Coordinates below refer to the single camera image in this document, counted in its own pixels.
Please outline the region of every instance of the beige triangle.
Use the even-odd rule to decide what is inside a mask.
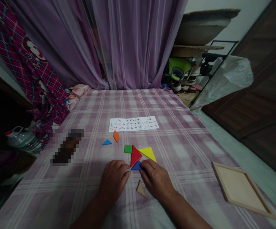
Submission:
[[[139,183],[138,183],[138,186],[137,186],[137,192],[139,192],[141,195],[143,195],[145,198],[147,197],[145,195],[145,192],[144,192],[144,189],[143,189],[143,186],[142,186],[142,182],[141,180],[139,180]]]
[[[147,156],[149,159],[152,159],[153,161],[157,162],[151,147],[139,149],[139,152]]]

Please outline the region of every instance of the hand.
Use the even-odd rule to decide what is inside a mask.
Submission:
[[[176,193],[168,172],[155,161],[145,160],[140,166],[141,177],[149,192],[160,202],[170,199]]]
[[[130,171],[126,172],[129,168],[130,166],[124,161],[113,160],[109,162],[105,166],[96,199],[111,208],[121,196],[131,173]]]

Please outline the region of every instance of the plastic bag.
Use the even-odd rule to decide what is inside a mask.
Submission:
[[[222,62],[218,58],[210,74],[213,74]],[[218,100],[232,92],[249,87],[253,82],[253,74],[250,62],[247,58],[228,56],[224,63],[217,70],[205,89],[190,107],[195,116],[200,116],[203,106]]]

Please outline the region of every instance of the bed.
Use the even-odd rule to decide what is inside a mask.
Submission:
[[[152,115],[160,129],[119,132],[119,143],[113,142],[110,118]],[[51,166],[71,129],[85,132],[71,163]],[[106,139],[113,144],[102,146]],[[87,91],[0,210],[0,228],[68,228],[95,195],[105,165],[114,159],[130,163],[126,144],[152,147],[175,189],[213,228],[276,228],[276,220],[225,201],[211,162],[238,164],[168,89]],[[103,228],[174,227],[145,187],[147,198],[136,192],[140,179],[132,171]]]

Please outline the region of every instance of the blue triangle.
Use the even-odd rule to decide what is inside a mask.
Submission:
[[[109,140],[106,140],[102,145],[110,145],[112,144]]]
[[[132,167],[132,170],[141,170],[140,164],[141,164],[141,162],[137,161],[137,163],[134,164],[134,166]]]

